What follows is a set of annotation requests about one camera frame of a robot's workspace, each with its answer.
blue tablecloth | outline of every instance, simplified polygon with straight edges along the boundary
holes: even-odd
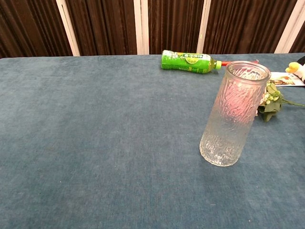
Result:
[[[299,54],[259,59],[283,72]],[[255,118],[239,161],[199,142],[224,69],[161,56],[0,60],[0,228],[305,228],[305,109]],[[305,88],[281,89],[305,103]]]

textured glass vase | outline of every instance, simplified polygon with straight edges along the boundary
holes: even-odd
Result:
[[[270,71],[257,63],[227,65],[200,141],[201,155],[217,166],[231,166],[240,157]]]

lemon slice on label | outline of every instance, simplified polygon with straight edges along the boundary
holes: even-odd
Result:
[[[186,57],[185,60],[190,64],[194,64],[198,62],[198,58],[195,57]]]

plastic bottle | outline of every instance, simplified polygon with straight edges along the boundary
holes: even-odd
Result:
[[[161,68],[179,69],[193,73],[208,73],[212,69],[220,69],[221,61],[216,61],[206,54],[183,53],[164,50]]]

curtain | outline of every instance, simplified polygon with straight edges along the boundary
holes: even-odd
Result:
[[[212,0],[203,53],[273,53],[297,0]]]
[[[204,0],[148,0],[149,51],[196,52]]]
[[[290,52],[305,52],[305,22],[303,23]]]
[[[0,0],[0,58],[71,56],[55,0]]]
[[[137,54],[133,0],[66,0],[81,55]]]

